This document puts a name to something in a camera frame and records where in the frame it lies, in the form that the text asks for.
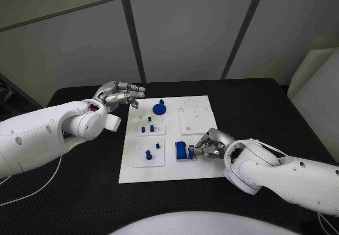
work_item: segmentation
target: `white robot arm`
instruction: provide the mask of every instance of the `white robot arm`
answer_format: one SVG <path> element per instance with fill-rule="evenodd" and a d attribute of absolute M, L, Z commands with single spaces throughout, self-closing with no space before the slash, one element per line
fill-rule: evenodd
<path fill-rule="evenodd" d="M 119 103 L 137 108 L 145 89 L 118 82 L 103 84 L 92 99 L 18 115 L 0 123 L 0 178 L 44 165 L 102 129 L 115 132 L 121 119 L 108 114 Z M 63 139 L 63 131 L 70 137 Z"/>
<path fill-rule="evenodd" d="M 265 186 L 287 202 L 339 216 L 339 167 L 289 156 L 276 158 L 261 144 L 236 141 L 210 128 L 188 152 L 223 158 L 223 176 L 243 192 L 253 195 Z"/>

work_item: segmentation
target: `black textured tablecloth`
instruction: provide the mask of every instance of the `black textured tablecloth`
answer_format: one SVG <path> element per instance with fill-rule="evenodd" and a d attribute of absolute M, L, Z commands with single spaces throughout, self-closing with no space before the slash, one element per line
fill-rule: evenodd
<path fill-rule="evenodd" d="M 236 139 L 253 138 L 288 155 L 334 163 L 278 84 L 268 78 L 148 83 L 147 98 L 207 95 L 219 130 Z M 92 98 L 98 86 L 56 91 L 49 106 Z M 315 219 L 262 188 L 239 191 L 225 178 L 118 184 L 128 106 L 116 133 L 102 131 L 93 141 L 63 155 L 46 188 L 30 198 L 0 207 L 0 234 L 103 235 L 152 215 L 213 211 L 243 215 L 285 228 Z M 34 192 L 49 180 L 59 159 L 12 176 L 0 186 L 0 203 Z"/>

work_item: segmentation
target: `silver robotic hand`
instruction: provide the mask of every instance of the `silver robotic hand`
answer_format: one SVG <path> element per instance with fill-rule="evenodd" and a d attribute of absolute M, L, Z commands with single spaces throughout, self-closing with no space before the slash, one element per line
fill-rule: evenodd
<path fill-rule="evenodd" d="M 207 158 L 223 158 L 225 149 L 235 141 L 225 132 L 210 128 L 200 138 L 194 147 L 188 148 L 188 152 L 196 155 L 204 155 Z"/>
<path fill-rule="evenodd" d="M 0 178 L 44 165 L 106 129 L 115 132 L 121 119 L 109 114 L 118 104 L 137 108 L 144 87 L 108 82 L 92 99 L 40 109 L 0 123 Z"/>
<path fill-rule="evenodd" d="M 188 152 L 207 158 L 223 158 L 223 176 L 239 190 L 256 194 L 269 188 L 288 202 L 318 213 L 339 217 L 339 167 L 285 155 L 258 140 L 235 140 L 209 129 Z"/>

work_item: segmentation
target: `white platform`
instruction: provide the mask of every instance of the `white platform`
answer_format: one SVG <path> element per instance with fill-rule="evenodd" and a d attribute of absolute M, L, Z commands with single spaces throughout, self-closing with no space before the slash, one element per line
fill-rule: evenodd
<path fill-rule="evenodd" d="M 129 107 L 118 183 L 223 177 L 222 171 L 225 165 L 222 159 L 209 159 L 203 156 L 197 156 L 194 161 L 175 160 L 174 143 L 184 141 L 187 148 L 188 145 L 197 143 L 209 128 L 216 128 L 207 96 L 161 99 L 165 105 L 165 113 L 163 115 L 154 115 L 151 111 L 160 98 L 139 99 L 137 100 L 138 109 Z M 139 136 L 139 127 L 144 126 L 147 129 L 150 125 L 154 125 L 154 128 L 158 125 L 164 125 L 165 134 L 161 133 L 160 126 L 160 132 L 154 131 L 151 136 L 147 134 Z M 180 126 L 184 127 L 186 131 L 187 127 L 190 127 L 190 133 L 183 132 L 184 135 L 181 135 Z M 148 149 L 151 155 L 154 152 L 154 158 L 145 160 L 144 147 L 148 145 L 150 148 L 154 148 L 154 143 L 161 140 L 164 142 L 163 146 L 160 146 L 164 151 L 164 161 L 158 163 L 158 159 L 155 159 L 157 150 Z M 144 143 L 144 147 L 137 146 L 137 141 Z"/>

